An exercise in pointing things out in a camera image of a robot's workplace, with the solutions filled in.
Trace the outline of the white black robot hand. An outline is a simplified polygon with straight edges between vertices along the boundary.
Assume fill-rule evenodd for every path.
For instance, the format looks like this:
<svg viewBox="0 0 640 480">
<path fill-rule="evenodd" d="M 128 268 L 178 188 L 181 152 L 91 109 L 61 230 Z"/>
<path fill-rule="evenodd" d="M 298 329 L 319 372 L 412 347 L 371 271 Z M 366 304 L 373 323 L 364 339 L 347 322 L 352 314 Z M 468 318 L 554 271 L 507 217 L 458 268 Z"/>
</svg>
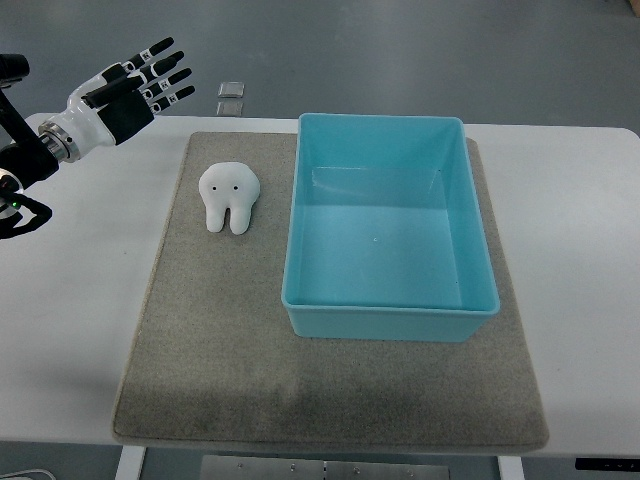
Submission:
<svg viewBox="0 0 640 480">
<path fill-rule="evenodd" d="M 173 70 L 184 58 L 184 52 L 177 51 L 146 65 L 173 44 L 173 37 L 164 38 L 77 87 L 70 94 L 66 109 L 44 121 L 37 130 L 54 157 L 59 161 L 77 161 L 98 146 L 120 145 L 149 125 L 154 114 L 192 95 L 196 89 L 190 85 L 154 99 L 150 105 L 146 100 L 188 78 L 192 73 L 190 68 L 140 91 L 141 87 Z"/>
</svg>

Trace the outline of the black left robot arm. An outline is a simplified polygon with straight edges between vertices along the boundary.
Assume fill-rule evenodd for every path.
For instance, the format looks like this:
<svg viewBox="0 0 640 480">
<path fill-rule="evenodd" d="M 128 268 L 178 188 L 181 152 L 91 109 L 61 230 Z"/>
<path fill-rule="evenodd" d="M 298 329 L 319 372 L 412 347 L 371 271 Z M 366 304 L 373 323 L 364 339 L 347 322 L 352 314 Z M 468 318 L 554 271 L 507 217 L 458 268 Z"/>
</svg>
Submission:
<svg viewBox="0 0 640 480">
<path fill-rule="evenodd" d="M 11 143 L 1 149 L 1 237 L 33 232 L 52 217 L 50 207 L 24 191 L 93 149 L 118 146 L 155 117 L 193 94 L 191 85 L 176 89 L 191 70 L 177 70 L 184 58 L 177 51 L 161 59 L 174 39 L 167 37 L 123 62 L 116 62 L 82 83 L 69 96 L 66 109 L 33 130 L 5 95 L 1 127 Z"/>
</svg>

